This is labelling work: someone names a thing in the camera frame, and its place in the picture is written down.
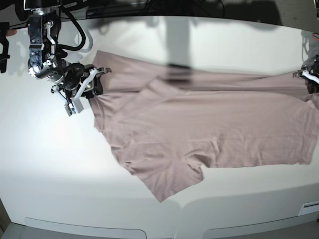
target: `t-shirt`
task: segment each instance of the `t-shirt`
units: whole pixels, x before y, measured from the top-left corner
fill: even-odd
[[[95,127],[160,202],[201,182],[201,166],[311,162],[318,94],[292,73],[210,73],[101,51],[94,64],[112,69],[90,100]]]

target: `bolt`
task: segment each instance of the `bolt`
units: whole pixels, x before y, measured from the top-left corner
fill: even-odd
[[[53,27],[53,21],[48,21],[49,27]]]
[[[39,73],[40,72],[40,67],[38,65],[34,65],[32,68],[33,68],[33,71],[35,73]]]

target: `black cable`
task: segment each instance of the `black cable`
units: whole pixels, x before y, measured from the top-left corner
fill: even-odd
[[[67,19],[67,20],[70,20],[70,18],[68,18],[68,17],[60,17],[61,19]]]
[[[27,21],[25,21],[25,22],[22,22],[22,23],[19,23],[19,24],[16,24],[16,25],[11,25],[10,27],[13,27],[13,26],[19,26],[19,25],[26,24],[26,23],[28,23],[28,22],[27,22]]]
[[[223,7],[223,18],[225,18],[225,17],[226,17],[226,8],[225,8],[225,5],[224,5],[224,3],[223,3],[222,0],[218,0],[218,1],[221,3],[221,5],[222,5],[222,7]]]
[[[149,4],[149,0],[146,0],[146,3],[144,5],[144,8],[141,10],[141,12],[146,12],[147,6]]]
[[[59,7],[59,20],[60,20],[60,29],[58,30],[58,33],[56,35],[56,39],[57,39],[57,42],[56,44],[58,45],[59,42],[58,42],[58,39],[59,39],[59,35],[60,35],[60,30],[61,30],[61,27],[62,27],[62,22],[61,22],[61,8]]]
[[[71,11],[76,11],[76,10],[80,10],[80,9],[83,9],[87,6],[90,6],[90,4],[92,4],[93,2],[95,2],[96,0],[87,0],[85,2],[81,2],[79,0],[76,1],[76,5],[75,6],[70,6],[68,7],[68,10],[71,12]]]
[[[59,60],[58,68],[59,68],[59,70],[61,71],[62,76],[63,76],[63,90],[64,90],[64,94],[65,94],[65,99],[66,99],[66,101],[67,101],[67,103],[68,103],[68,105],[69,105],[69,104],[70,104],[70,100],[69,100],[69,98],[68,98],[68,96],[67,96],[67,94],[66,94],[66,89],[65,89],[65,73],[64,73],[64,69],[63,69],[63,67],[62,67],[62,60]]]
[[[154,7],[153,6],[153,1],[154,0],[149,0],[149,1],[147,1],[147,6],[146,6],[146,9],[145,9],[145,12],[149,12],[150,11],[150,7]]]
[[[62,44],[59,44],[58,46],[61,49],[65,49],[65,50],[69,50],[69,51],[79,51],[85,45],[86,35],[85,35],[83,29],[81,28],[80,24],[74,18],[74,16],[65,7],[61,6],[60,8],[61,8],[62,12],[65,13],[67,15],[67,17],[73,22],[73,24],[76,27],[76,29],[78,29],[78,31],[79,31],[79,33],[81,35],[81,43],[80,43],[80,45],[78,45],[76,47],[62,45]]]
[[[208,11],[206,11],[198,2],[194,1],[193,2],[197,7],[199,7],[202,11],[204,11],[207,15],[210,17],[213,17]]]

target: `white tabletop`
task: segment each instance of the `white tabletop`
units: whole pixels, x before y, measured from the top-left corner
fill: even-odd
[[[68,60],[92,63],[97,50],[213,72],[275,75],[307,56],[302,31],[245,21],[191,17],[126,17],[81,21],[88,34]],[[94,40],[91,49],[90,39]],[[203,168],[204,181],[159,203],[121,168],[93,128],[88,102],[68,117],[51,84],[27,73],[27,30],[10,39],[0,75],[0,197],[15,223],[25,218],[101,228],[140,229],[150,239],[201,238],[207,229],[298,215],[319,200],[319,148],[310,166]],[[78,43],[64,23],[60,43]]]

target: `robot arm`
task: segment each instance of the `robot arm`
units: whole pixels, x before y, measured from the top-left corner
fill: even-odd
[[[64,60],[67,56],[64,50],[80,50],[85,44],[86,36],[72,14],[61,5],[61,1],[25,0],[24,8],[31,11],[28,20],[29,74],[55,84],[51,92],[64,101],[69,116],[80,113],[83,110],[80,97],[90,99],[102,94],[100,77],[111,69],[97,69],[92,65],[71,64]],[[58,44],[61,29],[59,10],[64,12],[79,30],[82,37],[79,46]]]

